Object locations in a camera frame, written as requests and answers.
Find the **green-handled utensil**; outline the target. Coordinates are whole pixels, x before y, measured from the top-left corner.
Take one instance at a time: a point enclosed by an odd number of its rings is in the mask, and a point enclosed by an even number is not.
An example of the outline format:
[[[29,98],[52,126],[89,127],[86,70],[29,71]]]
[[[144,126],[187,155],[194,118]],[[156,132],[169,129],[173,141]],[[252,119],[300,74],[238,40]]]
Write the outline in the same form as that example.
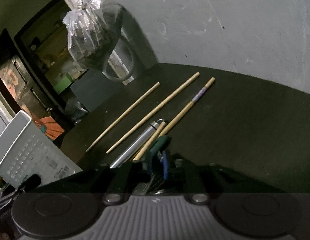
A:
[[[171,143],[172,138],[168,135],[163,135],[158,137],[155,142],[152,144],[150,149],[146,152],[146,159],[151,161],[152,158],[158,153],[166,150],[166,148]]]

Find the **plain wooden chopstick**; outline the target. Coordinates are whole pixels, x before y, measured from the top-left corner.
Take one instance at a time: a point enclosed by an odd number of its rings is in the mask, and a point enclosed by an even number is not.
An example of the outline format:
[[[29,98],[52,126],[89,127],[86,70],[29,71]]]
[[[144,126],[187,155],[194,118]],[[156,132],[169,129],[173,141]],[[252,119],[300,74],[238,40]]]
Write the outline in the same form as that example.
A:
[[[93,148],[99,140],[101,140],[115,125],[119,123],[128,113],[130,113],[139,103],[141,103],[145,98],[147,98],[156,88],[160,86],[160,82],[155,83],[149,90],[147,90],[141,97],[138,98],[132,105],[130,105],[117,119],[115,119],[98,137],[94,142],[86,149],[88,152]]]
[[[154,116],[155,113],[160,111],[162,107],[168,104],[173,98],[175,98],[181,91],[189,86],[194,80],[200,76],[199,72],[196,72],[188,80],[186,80],[181,86],[179,86],[173,93],[159,103],[154,109],[145,115],[137,124],[135,124],[126,134],[124,134],[113,146],[111,146],[106,153],[110,154],[115,148],[117,148],[122,142],[124,142],[131,134],[133,134],[140,126],[142,126],[150,117]]]

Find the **green box on shelf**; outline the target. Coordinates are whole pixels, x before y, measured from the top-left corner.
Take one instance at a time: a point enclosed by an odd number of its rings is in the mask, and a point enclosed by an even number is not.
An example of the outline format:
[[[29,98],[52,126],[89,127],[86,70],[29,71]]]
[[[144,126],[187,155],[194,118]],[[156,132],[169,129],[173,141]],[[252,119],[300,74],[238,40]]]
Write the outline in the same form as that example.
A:
[[[72,77],[68,73],[61,73],[54,85],[54,90],[57,94],[61,94],[73,83]]]

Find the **white perforated utensil caddy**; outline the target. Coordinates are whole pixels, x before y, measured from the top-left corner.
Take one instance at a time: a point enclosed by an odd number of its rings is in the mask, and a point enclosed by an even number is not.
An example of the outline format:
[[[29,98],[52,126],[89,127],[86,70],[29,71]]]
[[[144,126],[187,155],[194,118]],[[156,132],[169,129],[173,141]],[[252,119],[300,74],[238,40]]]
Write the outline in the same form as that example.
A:
[[[46,185],[81,171],[24,111],[0,135],[0,176],[15,188],[33,174]]]

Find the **dark cabinet box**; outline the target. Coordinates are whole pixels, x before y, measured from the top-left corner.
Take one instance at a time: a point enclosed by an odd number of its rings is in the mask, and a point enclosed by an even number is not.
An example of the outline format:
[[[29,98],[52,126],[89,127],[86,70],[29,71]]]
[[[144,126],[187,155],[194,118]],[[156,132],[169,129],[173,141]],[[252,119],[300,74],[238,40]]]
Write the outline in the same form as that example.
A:
[[[71,90],[86,110],[92,112],[123,87],[124,84],[107,79],[99,70],[90,69],[71,85]]]

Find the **clear plastic bag of contents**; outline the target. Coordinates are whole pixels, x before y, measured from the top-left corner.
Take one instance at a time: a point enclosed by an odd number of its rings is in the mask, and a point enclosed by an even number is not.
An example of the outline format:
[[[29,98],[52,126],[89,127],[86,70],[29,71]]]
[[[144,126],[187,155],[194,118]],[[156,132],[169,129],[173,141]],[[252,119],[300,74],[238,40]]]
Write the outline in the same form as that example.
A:
[[[77,0],[63,19],[73,60],[84,69],[105,71],[122,22],[123,7],[113,0]]]

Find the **steel peeler with grey handle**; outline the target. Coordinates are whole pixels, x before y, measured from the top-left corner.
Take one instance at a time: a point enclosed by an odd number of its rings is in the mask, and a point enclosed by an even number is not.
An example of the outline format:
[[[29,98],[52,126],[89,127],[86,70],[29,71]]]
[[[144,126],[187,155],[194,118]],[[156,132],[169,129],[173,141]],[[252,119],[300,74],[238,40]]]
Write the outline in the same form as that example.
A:
[[[163,118],[152,122],[132,144],[126,148],[110,165],[110,168],[117,168],[121,166],[124,162],[130,159],[134,154],[137,153],[139,149],[146,143],[148,139],[155,133],[160,124],[164,121]]]

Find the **purple-banded wooden chopstick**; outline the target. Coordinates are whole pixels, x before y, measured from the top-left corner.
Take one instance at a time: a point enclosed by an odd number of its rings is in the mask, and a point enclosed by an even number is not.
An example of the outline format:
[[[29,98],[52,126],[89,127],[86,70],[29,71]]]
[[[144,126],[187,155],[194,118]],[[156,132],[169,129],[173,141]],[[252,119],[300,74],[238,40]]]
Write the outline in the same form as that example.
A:
[[[171,120],[171,122],[161,131],[159,137],[166,135],[173,127],[186,115],[186,113],[195,105],[195,103],[206,93],[213,85],[215,78],[212,77],[205,86],[193,97],[193,99]]]

